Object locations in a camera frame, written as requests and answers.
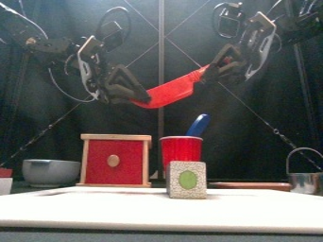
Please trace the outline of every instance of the gray bowl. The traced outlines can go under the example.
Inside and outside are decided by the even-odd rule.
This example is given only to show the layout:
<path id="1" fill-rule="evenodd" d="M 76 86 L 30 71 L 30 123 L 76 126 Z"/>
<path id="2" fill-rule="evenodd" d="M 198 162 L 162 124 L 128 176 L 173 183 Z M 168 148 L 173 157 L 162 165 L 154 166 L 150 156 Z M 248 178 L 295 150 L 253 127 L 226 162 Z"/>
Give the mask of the gray bowl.
<path id="1" fill-rule="evenodd" d="M 61 160 L 30 159 L 22 162 L 22 176 L 32 187 L 60 187 L 73 184 L 81 163 Z"/>

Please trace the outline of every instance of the wooden box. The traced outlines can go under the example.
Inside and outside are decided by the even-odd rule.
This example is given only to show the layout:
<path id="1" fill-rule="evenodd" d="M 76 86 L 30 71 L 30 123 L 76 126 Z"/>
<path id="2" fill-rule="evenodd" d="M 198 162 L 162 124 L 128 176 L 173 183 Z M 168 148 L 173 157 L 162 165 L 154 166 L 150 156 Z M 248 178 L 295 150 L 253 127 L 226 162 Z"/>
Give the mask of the wooden box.
<path id="1" fill-rule="evenodd" d="M 78 185 L 149 187 L 150 136 L 82 134 Z"/>

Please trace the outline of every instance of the blue object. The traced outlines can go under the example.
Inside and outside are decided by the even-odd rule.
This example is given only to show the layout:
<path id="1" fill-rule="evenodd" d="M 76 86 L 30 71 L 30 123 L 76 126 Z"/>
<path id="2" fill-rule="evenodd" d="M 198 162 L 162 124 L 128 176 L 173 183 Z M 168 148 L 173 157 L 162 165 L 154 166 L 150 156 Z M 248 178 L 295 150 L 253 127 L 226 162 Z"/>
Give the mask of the blue object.
<path id="1" fill-rule="evenodd" d="M 204 132 L 206 125 L 209 123 L 209 116 L 208 114 L 201 114 L 197 118 L 194 123 L 190 125 L 185 136 L 200 136 Z"/>

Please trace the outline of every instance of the red cup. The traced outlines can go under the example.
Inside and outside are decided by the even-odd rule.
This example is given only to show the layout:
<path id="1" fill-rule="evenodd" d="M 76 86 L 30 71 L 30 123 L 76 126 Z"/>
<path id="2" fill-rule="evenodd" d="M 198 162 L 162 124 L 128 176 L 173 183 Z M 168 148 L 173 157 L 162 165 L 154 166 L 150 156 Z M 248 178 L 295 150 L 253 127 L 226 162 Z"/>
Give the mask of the red cup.
<path id="1" fill-rule="evenodd" d="M 193 136 L 168 136 L 160 139 L 165 171 L 170 161 L 200 161 L 201 141 L 201 138 Z"/>

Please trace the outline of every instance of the white table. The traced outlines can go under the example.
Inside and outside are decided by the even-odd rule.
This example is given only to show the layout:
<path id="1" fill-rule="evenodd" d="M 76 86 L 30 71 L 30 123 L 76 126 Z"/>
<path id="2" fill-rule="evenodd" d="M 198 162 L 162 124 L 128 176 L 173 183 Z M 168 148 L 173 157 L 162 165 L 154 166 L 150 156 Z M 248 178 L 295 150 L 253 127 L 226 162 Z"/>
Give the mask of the white table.
<path id="1" fill-rule="evenodd" d="M 321 197 L 248 189 L 206 193 L 206 199 L 169 199 L 162 188 L 76 186 L 1 196 L 0 227 L 6 231 L 323 234 Z"/>

